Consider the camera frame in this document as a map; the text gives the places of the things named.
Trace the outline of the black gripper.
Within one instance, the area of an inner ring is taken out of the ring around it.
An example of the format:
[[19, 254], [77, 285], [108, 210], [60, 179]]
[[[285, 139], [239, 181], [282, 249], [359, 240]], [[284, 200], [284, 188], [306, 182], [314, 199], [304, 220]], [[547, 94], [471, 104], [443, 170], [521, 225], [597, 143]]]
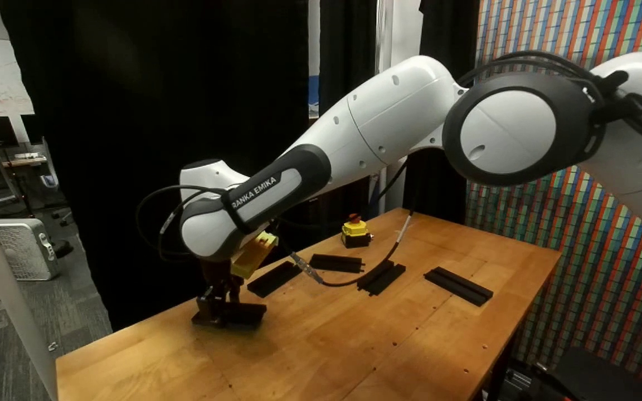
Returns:
[[199, 297], [200, 303], [236, 303], [242, 293], [242, 279], [231, 275], [227, 264], [203, 265], [205, 293]]

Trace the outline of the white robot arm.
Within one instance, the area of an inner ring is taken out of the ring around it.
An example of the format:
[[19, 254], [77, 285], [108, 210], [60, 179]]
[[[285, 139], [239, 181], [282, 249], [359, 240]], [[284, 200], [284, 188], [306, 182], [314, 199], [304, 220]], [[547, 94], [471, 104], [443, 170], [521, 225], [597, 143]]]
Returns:
[[419, 150], [439, 150], [458, 173], [496, 188], [579, 164], [642, 218], [642, 52], [594, 70], [516, 52], [462, 81], [411, 55], [345, 94], [253, 176], [221, 160], [185, 168], [182, 244], [227, 265], [269, 218]]

